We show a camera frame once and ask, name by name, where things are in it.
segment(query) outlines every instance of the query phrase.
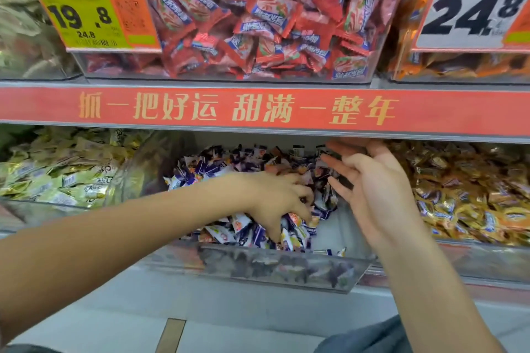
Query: red shelf banner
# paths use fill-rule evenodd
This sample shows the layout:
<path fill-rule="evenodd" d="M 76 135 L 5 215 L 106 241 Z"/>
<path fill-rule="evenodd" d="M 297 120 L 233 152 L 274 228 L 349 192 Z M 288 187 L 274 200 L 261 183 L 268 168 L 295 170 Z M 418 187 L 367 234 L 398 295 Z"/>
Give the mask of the red shelf banner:
<path fill-rule="evenodd" d="M 530 136 L 530 92 L 0 87 L 0 121 Z"/>

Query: shelf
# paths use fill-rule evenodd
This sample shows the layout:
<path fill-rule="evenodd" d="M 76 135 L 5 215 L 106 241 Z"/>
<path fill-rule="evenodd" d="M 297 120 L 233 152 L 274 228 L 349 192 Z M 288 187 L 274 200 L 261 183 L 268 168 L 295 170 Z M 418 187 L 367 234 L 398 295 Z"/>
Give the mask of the shelf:
<path fill-rule="evenodd" d="M 0 82 L 0 122 L 530 143 L 530 85 Z"/>

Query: white price tag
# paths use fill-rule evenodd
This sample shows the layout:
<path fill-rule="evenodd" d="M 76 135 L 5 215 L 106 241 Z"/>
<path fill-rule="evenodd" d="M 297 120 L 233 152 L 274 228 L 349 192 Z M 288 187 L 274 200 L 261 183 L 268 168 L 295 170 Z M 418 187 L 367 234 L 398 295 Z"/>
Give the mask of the white price tag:
<path fill-rule="evenodd" d="M 530 1 L 429 0 L 412 50 L 530 52 Z"/>

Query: orange price tag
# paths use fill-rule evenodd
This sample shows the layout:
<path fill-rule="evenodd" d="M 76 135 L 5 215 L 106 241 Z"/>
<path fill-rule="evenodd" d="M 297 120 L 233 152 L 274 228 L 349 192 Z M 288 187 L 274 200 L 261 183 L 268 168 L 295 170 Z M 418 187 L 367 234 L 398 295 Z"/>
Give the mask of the orange price tag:
<path fill-rule="evenodd" d="M 147 0 L 40 0 L 70 52 L 161 52 Z"/>
<path fill-rule="evenodd" d="M 412 50 L 530 53 L 530 0 L 429 0 Z"/>

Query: hand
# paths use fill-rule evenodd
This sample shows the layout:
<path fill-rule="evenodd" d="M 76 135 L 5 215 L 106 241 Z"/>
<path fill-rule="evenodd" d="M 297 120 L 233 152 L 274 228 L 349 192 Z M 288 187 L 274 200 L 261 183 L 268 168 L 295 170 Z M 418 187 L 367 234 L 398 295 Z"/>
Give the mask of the hand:
<path fill-rule="evenodd" d="M 303 220 L 311 219 L 309 205 L 313 202 L 313 190 L 302 186 L 297 173 L 275 176 L 271 173 L 233 173 L 242 186 L 241 194 L 245 203 L 244 212 L 267 230 L 270 239 L 280 242 L 282 215 L 293 212 Z M 305 197 L 306 204 L 300 201 Z"/>
<path fill-rule="evenodd" d="M 368 243 L 381 249 L 415 235 L 426 236 L 405 171 L 378 140 L 342 137 L 326 146 L 342 162 L 323 154 L 322 160 L 354 185 L 352 190 L 329 177 L 328 182 L 351 206 Z M 360 153 L 365 147 L 368 155 Z"/>

